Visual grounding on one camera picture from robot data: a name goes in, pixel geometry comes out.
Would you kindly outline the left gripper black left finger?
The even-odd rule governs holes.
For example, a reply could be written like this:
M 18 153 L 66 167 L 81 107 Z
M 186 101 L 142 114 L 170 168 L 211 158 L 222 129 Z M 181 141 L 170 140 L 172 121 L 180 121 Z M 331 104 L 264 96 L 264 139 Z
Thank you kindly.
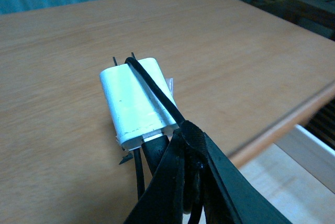
M 125 223 L 182 223 L 184 140 L 180 129 L 142 144 L 152 180 Z

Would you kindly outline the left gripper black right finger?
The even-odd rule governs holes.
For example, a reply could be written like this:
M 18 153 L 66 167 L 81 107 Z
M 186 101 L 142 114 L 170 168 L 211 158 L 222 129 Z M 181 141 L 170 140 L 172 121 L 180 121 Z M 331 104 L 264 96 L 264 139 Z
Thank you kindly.
M 205 135 L 208 170 L 204 211 L 207 223 L 290 223 Z

